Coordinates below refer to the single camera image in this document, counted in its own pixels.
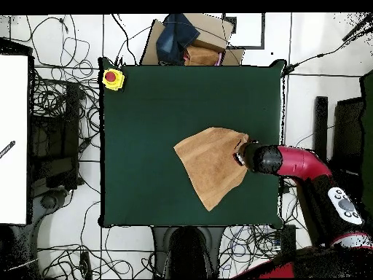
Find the floor tile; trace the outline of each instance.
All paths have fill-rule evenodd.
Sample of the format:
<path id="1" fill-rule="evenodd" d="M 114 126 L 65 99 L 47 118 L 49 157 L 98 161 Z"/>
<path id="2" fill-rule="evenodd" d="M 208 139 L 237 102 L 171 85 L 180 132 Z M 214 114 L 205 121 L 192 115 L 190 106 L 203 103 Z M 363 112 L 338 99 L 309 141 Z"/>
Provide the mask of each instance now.
<path id="1" fill-rule="evenodd" d="M 9 38 L 9 17 L 0 16 L 0 38 Z"/>
<path id="2" fill-rule="evenodd" d="M 334 124 L 338 101 L 361 96 L 357 77 L 290 76 L 286 107 L 286 145 L 313 148 L 314 104 L 316 96 L 327 96 L 328 126 Z M 334 128 L 328 129 L 327 158 L 331 158 Z"/>
<path id="3" fill-rule="evenodd" d="M 277 59 L 288 61 L 290 13 L 265 13 L 263 50 L 246 50 L 242 64 L 269 66 Z"/>
<path id="4" fill-rule="evenodd" d="M 114 264 L 114 269 L 117 271 L 116 274 L 110 267 L 107 265 L 103 265 L 101 267 L 102 270 L 102 279 L 131 279 L 135 277 L 135 279 L 151 279 L 153 274 L 145 269 L 143 264 L 150 269 L 148 266 L 148 259 L 149 252 L 103 252 L 102 258 L 105 259 L 109 265 L 112 267 Z M 98 258 L 90 256 L 92 269 L 96 269 L 99 271 L 100 267 L 100 260 Z"/>
<path id="5" fill-rule="evenodd" d="M 291 63 L 337 49 L 360 19 L 360 13 L 293 13 Z M 367 34 L 334 54 L 303 63 L 294 73 L 364 75 L 373 69 L 372 37 Z"/>
<path id="6" fill-rule="evenodd" d="M 96 179 L 93 177 L 88 178 L 89 172 L 93 175 L 97 174 L 99 176 L 99 174 L 95 172 L 96 170 L 93 171 L 92 166 L 86 166 L 86 169 L 79 170 L 80 174 L 84 179 L 90 180 L 91 187 L 99 189 L 100 179 L 98 177 Z M 70 197 L 66 197 L 66 204 L 70 201 Z M 80 235 L 85 222 L 82 235 L 83 244 L 90 249 L 100 249 L 99 203 L 90 208 L 85 221 L 85 212 L 92 204 L 100 201 L 100 198 L 100 195 L 92 191 L 86 184 L 80 186 L 78 190 L 74 191 L 71 204 L 43 219 L 38 234 L 38 247 L 49 248 L 52 246 L 80 244 Z"/>
<path id="7" fill-rule="evenodd" d="M 65 18 L 67 31 L 56 18 Z M 87 59 L 93 67 L 98 68 L 98 57 L 102 56 L 102 15 L 72 15 L 72 18 L 73 20 L 70 15 L 28 16 L 31 29 L 34 31 L 34 45 L 31 40 L 20 43 L 34 49 L 35 65 L 66 66 L 68 64 L 72 67 Z M 28 21 L 25 15 L 14 17 L 11 24 L 12 38 L 19 40 L 30 38 Z M 78 40 L 75 55 L 75 41 L 71 39 L 75 37 L 74 26 Z"/>
<path id="8" fill-rule="evenodd" d="M 115 250 L 154 250 L 150 227 L 112 227 L 103 229 L 103 248 Z"/>
<path id="9" fill-rule="evenodd" d="M 261 46 L 261 13 L 226 13 L 226 16 L 237 18 L 236 33 L 230 36 L 230 46 Z"/>
<path id="10" fill-rule="evenodd" d="M 144 48 L 150 32 L 150 27 L 154 19 L 162 22 L 168 14 L 120 14 L 114 15 L 122 27 L 126 30 L 128 35 L 128 45 L 130 51 L 134 54 L 136 62 L 139 63 L 141 56 L 143 55 Z M 123 57 L 123 63 L 134 64 L 132 55 L 127 50 L 127 44 L 123 44 L 126 40 L 125 33 L 117 25 L 111 15 L 105 15 L 105 34 L 104 34 L 104 49 L 103 53 L 105 57 L 111 61 L 115 61 L 116 56 L 119 53 L 119 58 Z"/>

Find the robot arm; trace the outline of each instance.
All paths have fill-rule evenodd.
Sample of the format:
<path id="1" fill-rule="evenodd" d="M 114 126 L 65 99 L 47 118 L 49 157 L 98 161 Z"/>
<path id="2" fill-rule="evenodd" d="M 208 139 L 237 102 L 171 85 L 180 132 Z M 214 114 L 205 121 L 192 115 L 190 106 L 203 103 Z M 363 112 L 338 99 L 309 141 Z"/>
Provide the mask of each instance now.
<path id="1" fill-rule="evenodd" d="M 234 154 L 255 173 L 291 177 L 302 193 L 301 208 L 314 246 L 373 249 L 364 221 L 331 171 L 309 150 L 248 141 Z"/>

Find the red button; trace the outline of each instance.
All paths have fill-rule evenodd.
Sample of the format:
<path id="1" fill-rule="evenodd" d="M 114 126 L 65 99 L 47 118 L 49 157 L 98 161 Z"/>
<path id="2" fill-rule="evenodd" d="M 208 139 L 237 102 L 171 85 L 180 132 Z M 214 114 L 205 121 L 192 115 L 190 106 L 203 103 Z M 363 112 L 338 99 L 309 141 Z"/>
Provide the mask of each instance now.
<path id="1" fill-rule="evenodd" d="M 115 74 L 113 72 L 107 72 L 106 75 L 105 75 L 105 79 L 108 81 L 108 82 L 113 82 L 115 80 Z"/>

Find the blue cloth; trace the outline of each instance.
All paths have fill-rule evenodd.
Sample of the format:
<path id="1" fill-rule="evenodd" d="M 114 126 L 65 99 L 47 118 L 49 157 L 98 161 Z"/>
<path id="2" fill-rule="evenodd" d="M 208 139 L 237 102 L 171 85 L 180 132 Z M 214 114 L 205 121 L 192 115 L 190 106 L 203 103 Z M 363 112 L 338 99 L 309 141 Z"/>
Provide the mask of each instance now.
<path id="1" fill-rule="evenodd" d="M 169 14 L 163 22 L 165 30 L 157 40 L 158 61 L 184 65 L 184 51 L 200 35 L 184 14 Z"/>

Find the white board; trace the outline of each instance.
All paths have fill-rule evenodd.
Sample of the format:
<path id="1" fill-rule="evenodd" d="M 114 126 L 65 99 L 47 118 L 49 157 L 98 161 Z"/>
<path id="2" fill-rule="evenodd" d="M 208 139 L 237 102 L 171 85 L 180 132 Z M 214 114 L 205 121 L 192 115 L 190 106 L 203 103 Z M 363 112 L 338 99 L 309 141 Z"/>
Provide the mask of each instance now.
<path id="1" fill-rule="evenodd" d="M 28 59 L 0 55 L 0 223 L 25 224 L 27 208 Z"/>

